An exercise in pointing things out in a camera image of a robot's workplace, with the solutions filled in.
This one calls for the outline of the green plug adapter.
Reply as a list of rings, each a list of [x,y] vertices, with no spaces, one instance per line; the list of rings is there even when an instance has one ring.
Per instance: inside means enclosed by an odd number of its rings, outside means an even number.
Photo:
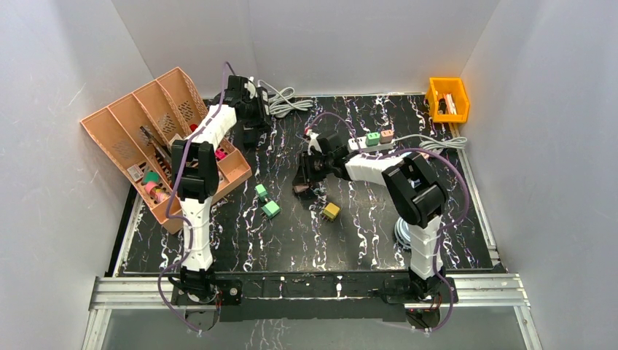
[[[262,206],[262,212],[266,218],[272,219],[281,212],[281,207],[274,201],[268,201]]]
[[[255,186],[255,191],[257,194],[258,199],[263,202],[263,203],[267,203],[268,202],[268,192],[266,190],[266,187],[263,184],[258,184]]]

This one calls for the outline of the white power strip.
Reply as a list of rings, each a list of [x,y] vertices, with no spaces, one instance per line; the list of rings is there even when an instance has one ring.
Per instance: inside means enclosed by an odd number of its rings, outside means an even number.
[[[395,147],[395,143],[392,141],[387,144],[378,144],[373,147],[367,147],[365,144],[365,136],[360,136],[354,139],[348,140],[348,150],[359,151],[359,152],[377,152],[385,149],[393,149]]]

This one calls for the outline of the pink plug adapter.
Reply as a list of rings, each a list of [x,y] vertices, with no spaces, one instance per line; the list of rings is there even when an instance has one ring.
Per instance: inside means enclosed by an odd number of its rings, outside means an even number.
[[[310,185],[298,184],[292,187],[294,194],[299,198],[307,198],[313,195],[313,190]]]

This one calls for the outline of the green plug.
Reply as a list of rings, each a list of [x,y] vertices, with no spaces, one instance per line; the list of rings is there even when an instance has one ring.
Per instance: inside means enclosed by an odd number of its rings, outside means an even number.
[[[380,134],[378,132],[368,133],[365,136],[365,144],[367,147],[373,147],[380,143]]]

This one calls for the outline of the pink plug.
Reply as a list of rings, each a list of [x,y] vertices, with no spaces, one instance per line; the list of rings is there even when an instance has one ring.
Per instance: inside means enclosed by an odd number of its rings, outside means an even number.
[[[380,132],[379,142],[380,142],[380,144],[390,143],[390,142],[392,142],[393,137],[394,137],[394,132],[391,129],[382,130]]]

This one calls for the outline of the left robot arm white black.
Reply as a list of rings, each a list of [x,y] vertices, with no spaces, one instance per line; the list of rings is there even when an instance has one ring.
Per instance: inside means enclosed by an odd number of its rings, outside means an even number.
[[[184,224],[184,256],[177,287],[189,288],[199,303],[210,303],[218,285],[209,277],[214,261],[211,246],[211,204],[219,188],[216,151],[226,133],[242,123],[245,149],[256,149],[270,127],[267,92],[251,77],[230,75],[227,87],[197,128],[172,143],[173,194],[179,199]]]

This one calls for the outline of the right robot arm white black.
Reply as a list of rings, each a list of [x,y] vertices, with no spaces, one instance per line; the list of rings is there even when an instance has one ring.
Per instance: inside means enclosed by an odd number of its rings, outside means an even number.
[[[406,152],[395,157],[370,157],[350,151],[335,132],[303,136],[307,149],[298,156],[292,188],[305,193],[332,174],[349,182],[384,186],[399,215],[396,232],[411,251],[409,288],[420,302],[439,292],[442,261],[437,251],[438,229],[448,194],[422,155]]]

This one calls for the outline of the yellow plug adapter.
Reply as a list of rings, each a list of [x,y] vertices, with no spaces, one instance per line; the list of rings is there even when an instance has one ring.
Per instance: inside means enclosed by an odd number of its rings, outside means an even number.
[[[328,202],[322,210],[322,216],[330,222],[333,222],[340,213],[340,207],[334,203]]]

